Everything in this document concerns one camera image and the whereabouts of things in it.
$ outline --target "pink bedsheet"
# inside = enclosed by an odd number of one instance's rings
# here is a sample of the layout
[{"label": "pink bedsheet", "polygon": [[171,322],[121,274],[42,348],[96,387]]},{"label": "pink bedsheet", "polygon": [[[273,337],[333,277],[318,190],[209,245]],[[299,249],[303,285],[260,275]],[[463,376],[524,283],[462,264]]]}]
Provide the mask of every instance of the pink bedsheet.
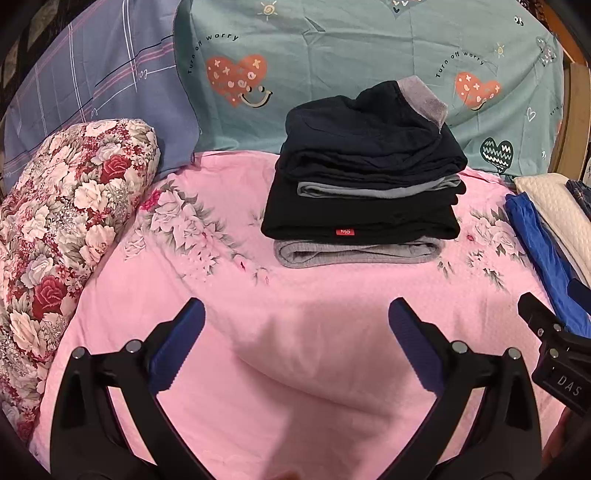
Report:
[{"label": "pink bedsheet", "polygon": [[[462,232],[419,265],[279,265],[260,223],[276,155],[205,154],[200,167],[155,185],[102,269],[88,282],[47,379],[31,450],[48,464],[51,417],[69,353],[113,351],[145,338],[187,298],[207,323],[161,404],[219,479],[375,480],[431,407],[388,327],[404,297],[425,321],[478,352],[516,346],[531,370],[539,342],[519,296],[546,294],[503,220],[508,189],[466,170],[455,208]],[[544,440],[562,406],[535,388]],[[475,415],[476,395],[446,457]],[[120,397],[115,404],[121,408]],[[127,415],[138,455],[149,458]]]}]

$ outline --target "red floral pillow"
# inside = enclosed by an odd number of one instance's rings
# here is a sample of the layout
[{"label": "red floral pillow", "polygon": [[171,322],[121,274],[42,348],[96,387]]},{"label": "red floral pillow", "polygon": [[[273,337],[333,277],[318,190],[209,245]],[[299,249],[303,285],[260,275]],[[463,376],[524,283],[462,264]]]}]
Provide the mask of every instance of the red floral pillow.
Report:
[{"label": "red floral pillow", "polygon": [[0,406],[23,440],[80,293],[159,159],[141,120],[73,125],[43,142],[0,207]]}]

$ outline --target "metal bolt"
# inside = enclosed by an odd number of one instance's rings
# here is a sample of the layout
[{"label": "metal bolt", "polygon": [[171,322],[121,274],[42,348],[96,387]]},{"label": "metal bolt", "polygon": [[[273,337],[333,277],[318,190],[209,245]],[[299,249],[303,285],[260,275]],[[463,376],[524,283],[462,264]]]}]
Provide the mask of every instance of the metal bolt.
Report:
[{"label": "metal bolt", "polygon": [[452,348],[456,353],[466,353],[468,351],[468,346],[459,340],[452,343]]},{"label": "metal bolt", "polygon": [[130,340],[125,344],[125,349],[129,353],[135,353],[139,351],[140,348],[142,348],[142,342],[139,340]]},{"label": "metal bolt", "polygon": [[521,358],[521,352],[517,348],[515,348],[515,347],[509,348],[507,350],[507,354],[513,360],[519,360]]},{"label": "metal bolt", "polygon": [[72,350],[72,358],[75,358],[76,360],[78,360],[78,359],[82,358],[85,353],[86,353],[86,349],[83,346],[77,346],[76,348],[74,348]]}]

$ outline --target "folded clothes stack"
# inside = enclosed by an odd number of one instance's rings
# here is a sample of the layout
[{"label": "folded clothes stack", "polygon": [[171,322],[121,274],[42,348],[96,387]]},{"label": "folded clothes stack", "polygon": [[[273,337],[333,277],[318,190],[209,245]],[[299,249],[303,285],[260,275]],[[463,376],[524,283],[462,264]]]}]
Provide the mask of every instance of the folded clothes stack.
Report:
[{"label": "folded clothes stack", "polygon": [[572,333],[591,338],[587,313],[569,297],[576,278],[591,284],[591,222],[587,187],[558,173],[515,179],[506,201],[509,221],[537,270],[556,315]]},{"label": "folded clothes stack", "polygon": [[460,232],[467,159],[418,78],[291,110],[261,227],[286,267],[419,263]]}]

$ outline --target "white quilted fabric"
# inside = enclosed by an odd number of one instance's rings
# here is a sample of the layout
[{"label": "white quilted fabric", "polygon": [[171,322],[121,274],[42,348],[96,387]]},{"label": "white quilted fabric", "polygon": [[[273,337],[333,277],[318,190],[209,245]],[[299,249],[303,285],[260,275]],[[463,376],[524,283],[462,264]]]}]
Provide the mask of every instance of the white quilted fabric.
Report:
[{"label": "white quilted fabric", "polygon": [[591,222],[566,189],[560,173],[519,177],[515,185],[526,192],[540,216],[564,245],[584,283],[591,285]]}]

